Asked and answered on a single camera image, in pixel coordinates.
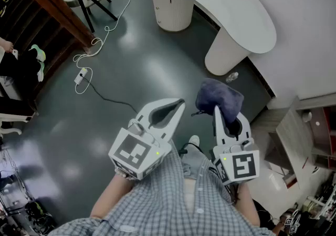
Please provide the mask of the white kidney-shaped table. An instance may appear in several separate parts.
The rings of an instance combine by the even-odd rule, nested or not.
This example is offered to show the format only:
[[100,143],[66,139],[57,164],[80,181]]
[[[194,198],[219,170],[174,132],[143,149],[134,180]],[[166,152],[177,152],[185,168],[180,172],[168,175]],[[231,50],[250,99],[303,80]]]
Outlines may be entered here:
[[228,73],[251,53],[264,54],[274,48],[276,29],[259,0],[153,0],[158,26],[168,32],[185,30],[194,4],[220,25],[204,59],[213,75]]

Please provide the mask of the person's left forearm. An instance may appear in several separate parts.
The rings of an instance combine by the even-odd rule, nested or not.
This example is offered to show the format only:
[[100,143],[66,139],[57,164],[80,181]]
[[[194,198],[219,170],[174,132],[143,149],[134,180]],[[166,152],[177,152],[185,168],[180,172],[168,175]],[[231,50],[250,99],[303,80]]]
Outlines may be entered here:
[[133,181],[116,174],[94,204],[90,217],[104,218],[122,197],[132,190],[133,186]]

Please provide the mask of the white power strip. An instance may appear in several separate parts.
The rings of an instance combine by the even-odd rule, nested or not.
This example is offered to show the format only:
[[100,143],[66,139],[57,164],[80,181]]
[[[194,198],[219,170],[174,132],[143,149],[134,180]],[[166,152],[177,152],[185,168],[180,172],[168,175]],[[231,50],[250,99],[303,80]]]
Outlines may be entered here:
[[79,85],[82,80],[85,78],[85,75],[87,74],[88,70],[86,68],[81,68],[80,72],[78,73],[78,75],[76,76],[76,78],[74,79],[74,82],[76,85]]

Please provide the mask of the spare gripper device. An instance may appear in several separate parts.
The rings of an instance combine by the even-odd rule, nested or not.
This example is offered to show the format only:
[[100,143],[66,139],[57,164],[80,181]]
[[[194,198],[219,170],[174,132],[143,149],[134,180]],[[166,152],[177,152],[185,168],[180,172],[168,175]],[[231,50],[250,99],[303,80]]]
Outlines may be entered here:
[[288,209],[283,215],[286,217],[284,231],[289,235],[295,234],[300,226],[301,214],[299,210]]

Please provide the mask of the blue cloth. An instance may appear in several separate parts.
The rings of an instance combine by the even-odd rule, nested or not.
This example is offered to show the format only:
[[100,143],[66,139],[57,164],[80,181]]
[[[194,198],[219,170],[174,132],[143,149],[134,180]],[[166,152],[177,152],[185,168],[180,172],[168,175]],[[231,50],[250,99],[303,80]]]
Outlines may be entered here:
[[238,136],[239,127],[236,120],[241,111],[244,96],[221,81],[206,78],[201,83],[197,93],[195,106],[199,114],[213,115],[215,106],[218,106],[231,135]]

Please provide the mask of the person's right forearm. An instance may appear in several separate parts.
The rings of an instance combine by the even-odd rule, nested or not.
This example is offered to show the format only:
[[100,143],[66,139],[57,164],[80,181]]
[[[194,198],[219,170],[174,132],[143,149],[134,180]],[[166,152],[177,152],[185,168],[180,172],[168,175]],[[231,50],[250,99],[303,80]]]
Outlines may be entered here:
[[253,225],[260,227],[260,219],[247,183],[241,183],[237,190],[235,208]]

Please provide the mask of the grey wooden cabinet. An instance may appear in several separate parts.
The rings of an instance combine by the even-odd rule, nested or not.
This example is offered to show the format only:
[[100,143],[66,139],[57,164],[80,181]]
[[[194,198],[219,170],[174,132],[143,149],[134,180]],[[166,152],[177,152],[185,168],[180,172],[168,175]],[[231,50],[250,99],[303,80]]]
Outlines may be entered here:
[[302,188],[314,168],[336,171],[336,93],[295,98],[288,108],[263,111],[252,129],[270,135],[265,160],[289,171],[288,187]]

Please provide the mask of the plaid shirt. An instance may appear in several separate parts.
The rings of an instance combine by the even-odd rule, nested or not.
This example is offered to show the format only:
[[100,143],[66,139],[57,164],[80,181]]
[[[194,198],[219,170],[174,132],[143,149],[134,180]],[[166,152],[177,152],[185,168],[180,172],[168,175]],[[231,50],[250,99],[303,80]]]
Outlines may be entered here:
[[197,180],[183,176],[182,157],[172,150],[102,219],[75,219],[49,236],[275,236],[271,229],[253,226],[209,161],[209,172]]

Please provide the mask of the blue jeans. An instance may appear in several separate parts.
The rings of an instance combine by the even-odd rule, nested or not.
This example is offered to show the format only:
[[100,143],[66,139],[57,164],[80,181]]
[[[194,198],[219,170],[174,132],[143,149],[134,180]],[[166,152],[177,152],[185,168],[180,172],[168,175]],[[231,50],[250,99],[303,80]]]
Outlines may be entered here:
[[207,176],[209,172],[209,159],[195,145],[195,143],[188,143],[184,148],[187,150],[182,157],[185,179],[197,180],[202,176]]

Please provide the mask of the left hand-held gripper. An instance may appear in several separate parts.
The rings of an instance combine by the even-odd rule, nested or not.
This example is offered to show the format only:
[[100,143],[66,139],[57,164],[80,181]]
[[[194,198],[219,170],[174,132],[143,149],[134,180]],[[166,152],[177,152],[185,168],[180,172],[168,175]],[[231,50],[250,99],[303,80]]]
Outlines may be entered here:
[[[120,129],[112,144],[108,155],[115,167],[137,180],[148,176],[172,151],[167,141],[175,133],[184,110],[185,101],[181,98],[146,104],[127,129]],[[143,125],[151,125],[151,132]]]

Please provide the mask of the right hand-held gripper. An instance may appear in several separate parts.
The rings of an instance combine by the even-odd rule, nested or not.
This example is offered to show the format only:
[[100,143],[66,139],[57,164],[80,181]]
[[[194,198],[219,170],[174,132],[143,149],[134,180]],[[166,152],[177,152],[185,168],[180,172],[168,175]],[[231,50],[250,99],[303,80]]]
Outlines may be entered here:
[[214,136],[217,146],[214,147],[214,169],[223,185],[239,184],[259,177],[259,150],[255,148],[251,138],[248,119],[240,112],[236,118],[239,124],[238,139],[243,141],[231,146],[225,145],[225,120],[220,108],[216,105],[213,112]]

